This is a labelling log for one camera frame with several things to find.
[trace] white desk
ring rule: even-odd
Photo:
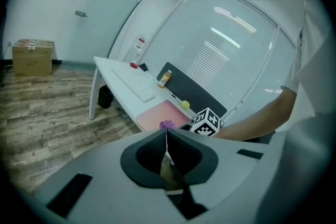
[[[96,101],[99,92],[99,84],[101,77],[104,78],[105,83],[113,93],[114,97],[117,99],[122,108],[126,111],[128,116],[132,121],[143,131],[143,129],[137,123],[137,116],[142,112],[160,104],[165,100],[171,101],[176,107],[181,110],[190,119],[195,114],[191,110],[187,110],[181,107],[180,101],[177,98],[172,97],[172,95],[167,91],[166,88],[161,89],[157,86],[157,80],[153,78],[149,72],[144,72],[140,68],[133,69],[136,72],[144,74],[142,77],[145,82],[155,91],[155,98],[144,103],[142,102],[111,70],[111,67],[131,68],[129,63],[119,62],[115,60],[110,60],[106,58],[94,57],[94,62],[96,63],[96,71],[94,72],[94,78],[92,82],[91,98],[90,98],[90,109],[89,118],[93,120],[94,112],[96,109]]]

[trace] orange bottle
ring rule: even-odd
[[[168,70],[168,72],[166,72],[165,74],[163,74],[162,78],[160,79],[160,81],[158,82],[158,85],[160,88],[164,88],[164,86],[166,85],[168,79],[170,79],[170,77],[172,76],[172,72],[170,70]]]

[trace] desk leg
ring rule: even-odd
[[[89,108],[89,119],[93,120],[94,113],[96,112],[96,101],[97,101],[97,96],[98,96],[98,91],[99,91],[99,84],[101,81],[101,74],[96,67],[96,70],[94,72],[94,77],[93,77],[93,82],[92,82],[92,87],[91,87],[91,97],[90,97],[90,108]]]

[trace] purple object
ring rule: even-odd
[[[160,122],[160,129],[168,129],[168,128],[176,128],[176,126],[174,123],[172,123],[171,120]]]

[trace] keyboard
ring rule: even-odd
[[[118,78],[144,103],[155,98],[155,92],[142,79],[145,74],[131,68],[111,68]]]

